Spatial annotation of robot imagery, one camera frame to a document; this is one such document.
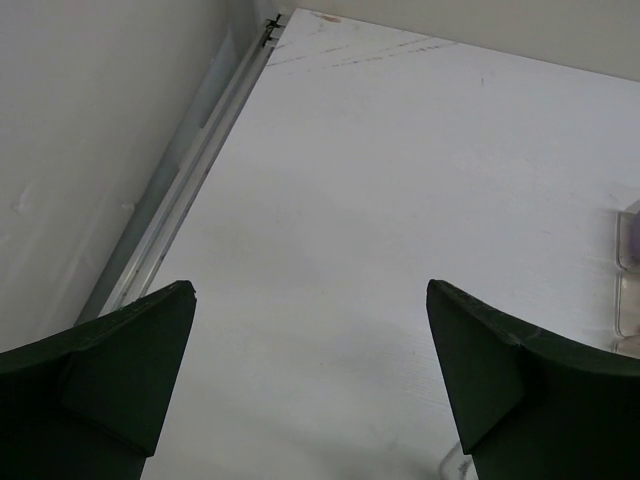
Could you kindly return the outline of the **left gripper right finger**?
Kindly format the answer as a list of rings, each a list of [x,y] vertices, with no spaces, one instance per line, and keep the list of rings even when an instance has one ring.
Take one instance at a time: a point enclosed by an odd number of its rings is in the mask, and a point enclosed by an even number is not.
[[[432,279],[426,310],[464,454],[481,479],[636,479],[639,362]]]

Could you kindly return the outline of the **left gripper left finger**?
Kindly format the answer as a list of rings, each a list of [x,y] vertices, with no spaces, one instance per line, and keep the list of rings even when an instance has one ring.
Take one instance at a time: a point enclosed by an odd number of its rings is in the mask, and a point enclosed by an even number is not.
[[[176,281],[1,355],[4,479],[138,479],[155,454],[196,309]]]

